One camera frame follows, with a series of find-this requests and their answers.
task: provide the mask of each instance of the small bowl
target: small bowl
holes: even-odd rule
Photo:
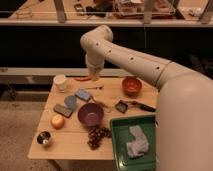
[[[126,77],[122,81],[122,88],[126,95],[137,96],[142,88],[142,83],[136,77]]]
[[[86,103],[78,111],[78,120],[88,127],[100,125],[103,116],[103,108],[95,103]]]
[[[43,147],[50,146],[52,144],[51,134],[48,131],[43,131],[39,133],[37,137],[37,142]]]

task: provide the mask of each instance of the white cup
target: white cup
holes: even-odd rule
[[[53,78],[53,83],[58,87],[59,91],[64,92],[67,89],[67,78],[64,74],[58,74]]]

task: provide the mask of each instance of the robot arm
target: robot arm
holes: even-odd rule
[[[81,45],[87,52],[86,65],[92,77],[99,75],[104,67],[104,60],[129,71],[159,89],[173,77],[194,72],[170,60],[115,45],[111,43],[112,39],[112,31],[105,25],[81,37]]]
[[[156,86],[156,170],[213,170],[213,82],[175,62],[117,46],[109,27],[81,37],[91,76],[107,60]]]

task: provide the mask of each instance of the table leg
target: table leg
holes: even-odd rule
[[[47,160],[54,168],[56,171],[62,171],[61,166],[55,161],[55,160]]]

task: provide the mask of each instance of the small cup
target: small cup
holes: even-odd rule
[[[38,144],[41,144],[43,147],[49,147],[52,144],[51,135],[48,131],[43,131],[38,134],[37,137]]]
[[[64,92],[67,90],[67,78],[63,74],[58,74],[53,78],[53,83],[58,87],[58,90]]]

